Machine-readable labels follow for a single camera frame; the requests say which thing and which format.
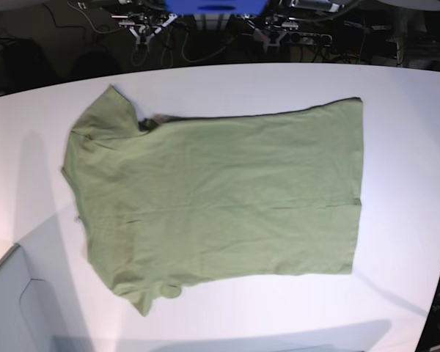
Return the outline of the grey cabinet corner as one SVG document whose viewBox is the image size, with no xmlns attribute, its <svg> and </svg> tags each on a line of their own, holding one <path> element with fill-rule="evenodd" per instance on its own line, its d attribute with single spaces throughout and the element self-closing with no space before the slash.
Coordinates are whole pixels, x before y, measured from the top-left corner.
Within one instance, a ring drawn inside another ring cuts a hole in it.
<svg viewBox="0 0 440 352">
<path fill-rule="evenodd" d="M 0 351 L 91 351 L 70 335 L 54 289 L 31 276 L 18 244 L 0 259 Z"/>
</svg>

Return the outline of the blue plastic box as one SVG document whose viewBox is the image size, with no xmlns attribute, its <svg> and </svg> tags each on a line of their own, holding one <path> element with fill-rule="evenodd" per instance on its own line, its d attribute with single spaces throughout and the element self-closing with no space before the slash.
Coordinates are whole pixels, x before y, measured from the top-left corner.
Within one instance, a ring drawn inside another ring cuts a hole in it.
<svg viewBox="0 0 440 352">
<path fill-rule="evenodd" d="M 259 15 L 268 0 L 166 0 L 166 9 L 177 15 L 226 13 Z"/>
</svg>

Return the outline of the black power strip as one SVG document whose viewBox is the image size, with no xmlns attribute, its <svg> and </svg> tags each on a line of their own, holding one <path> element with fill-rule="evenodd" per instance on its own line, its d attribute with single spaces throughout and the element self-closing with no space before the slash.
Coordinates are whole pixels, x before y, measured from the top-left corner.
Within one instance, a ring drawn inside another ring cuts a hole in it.
<svg viewBox="0 0 440 352">
<path fill-rule="evenodd" d="M 272 32 L 265 37 L 267 47 L 278 47 L 281 45 L 306 45 L 328 47 L 332 44 L 330 34 L 311 32 Z"/>
</svg>

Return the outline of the green T-shirt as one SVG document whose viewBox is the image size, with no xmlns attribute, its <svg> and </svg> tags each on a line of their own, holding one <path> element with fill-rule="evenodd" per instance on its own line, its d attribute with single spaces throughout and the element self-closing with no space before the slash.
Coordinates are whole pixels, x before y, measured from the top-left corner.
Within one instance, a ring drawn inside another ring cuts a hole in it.
<svg viewBox="0 0 440 352">
<path fill-rule="evenodd" d="M 362 209 L 363 108 L 139 121 L 109 87 L 62 165 L 110 291 L 148 315 L 185 287 L 251 275 L 349 274 Z"/>
</svg>

